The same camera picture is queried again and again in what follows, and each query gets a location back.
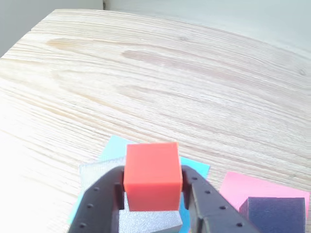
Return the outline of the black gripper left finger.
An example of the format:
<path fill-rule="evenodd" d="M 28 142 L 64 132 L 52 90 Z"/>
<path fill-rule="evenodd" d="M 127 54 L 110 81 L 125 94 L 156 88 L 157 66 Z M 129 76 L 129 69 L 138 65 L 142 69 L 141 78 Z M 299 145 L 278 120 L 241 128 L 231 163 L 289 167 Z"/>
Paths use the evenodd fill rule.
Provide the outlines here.
<path fill-rule="evenodd" d="M 82 197 L 69 233 L 118 233 L 124 209 L 124 166 L 109 170 Z"/>

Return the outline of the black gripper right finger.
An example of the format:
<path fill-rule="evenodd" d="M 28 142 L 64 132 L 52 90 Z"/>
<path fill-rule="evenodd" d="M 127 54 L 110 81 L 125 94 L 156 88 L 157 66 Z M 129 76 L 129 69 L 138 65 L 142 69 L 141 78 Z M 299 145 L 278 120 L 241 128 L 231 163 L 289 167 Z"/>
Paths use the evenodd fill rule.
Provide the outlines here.
<path fill-rule="evenodd" d="M 259 230 L 193 168 L 182 165 L 184 206 L 192 233 L 258 233 Z"/>

